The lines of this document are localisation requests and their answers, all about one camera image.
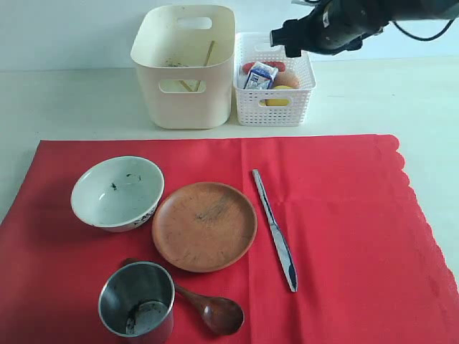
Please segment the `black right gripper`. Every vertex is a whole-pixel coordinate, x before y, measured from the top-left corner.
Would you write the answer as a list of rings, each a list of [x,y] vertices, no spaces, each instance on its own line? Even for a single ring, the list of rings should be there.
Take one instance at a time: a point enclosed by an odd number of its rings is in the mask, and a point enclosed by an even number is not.
[[[301,57],[301,49],[334,55],[362,47],[389,23],[378,1],[319,1],[302,19],[289,19],[270,32],[270,46],[285,46],[285,56]]]

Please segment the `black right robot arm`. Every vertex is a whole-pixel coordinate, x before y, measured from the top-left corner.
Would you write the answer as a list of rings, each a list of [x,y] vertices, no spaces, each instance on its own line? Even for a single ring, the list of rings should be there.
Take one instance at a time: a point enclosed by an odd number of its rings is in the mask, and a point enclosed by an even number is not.
[[[361,49],[363,41],[380,34],[390,23],[411,39],[429,42],[443,35],[458,18],[457,1],[425,0],[332,0],[309,1],[313,10],[300,19],[289,19],[270,32],[270,45],[283,46],[285,55],[296,58],[302,52],[336,55]],[[403,21],[446,20],[448,23],[431,37],[410,34],[399,25]]]

